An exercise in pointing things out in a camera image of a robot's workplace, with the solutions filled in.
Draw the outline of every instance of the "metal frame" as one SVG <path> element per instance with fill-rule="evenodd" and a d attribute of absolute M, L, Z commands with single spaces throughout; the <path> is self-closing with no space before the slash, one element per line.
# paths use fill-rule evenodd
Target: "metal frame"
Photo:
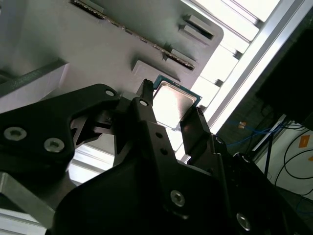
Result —
<path fill-rule="evenodd" d="M 308 11 L 313 7 L 311 0 L 281 0 L 264 27 L 243 54 L 238 64 L 224 82 L 204 112 L 212 133 L 217 133 L 230 114 L 243 99 L 280 47 L 289 38 Z M 183 145 L 177 158 L 183 156 Z"/>

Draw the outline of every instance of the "bolt hole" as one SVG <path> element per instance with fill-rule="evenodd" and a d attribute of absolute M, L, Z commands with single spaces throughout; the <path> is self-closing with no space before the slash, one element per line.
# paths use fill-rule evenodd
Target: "bolt hole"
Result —
<path fill-rule="evenodd" d="M 114 96 L 114 92 L 111 92 L 110 90 L 106 90 L 106 94 L 109 96 Z"/>
<path fill-rule="evenodd" d="M 175 196 L 175 199 L 178 201 L 178 202 L 181 202 L 182 201 L 182 198 L 179 194 L 176 194 Z"/>
<path fill-rule="evenodd" d="M 57 143 L 56 141 L 51 141 L 51 142 L 50 142 L 50 146 L 51 146 L 51 147 L 56 147 L 56 148 L 58 148 L 60 145 L 59 145 L 59 143 Z"/>
<path fill-rule="evenodd" d="M 160 139 L 163 138 L 163 135 L 159 132 L 156 132 L 156 136 L 159 137 Z"/>
<path fill-rule="evenodd" d="M 161 153 L 162 153 L 163 155 L 167 155 L 167 154 L 168 154 L 167 150 L 164 149 L 164 148 L 161 149 Z"/>
<path fill-rule="evenodd" d="M 12 131 L 10 131 L 10 134 L 11 134 L 11 136 L 16 136 L 16 137 L 19 137 L 22 135 L 21 132 L 18 130 L 12 130 Z"/>

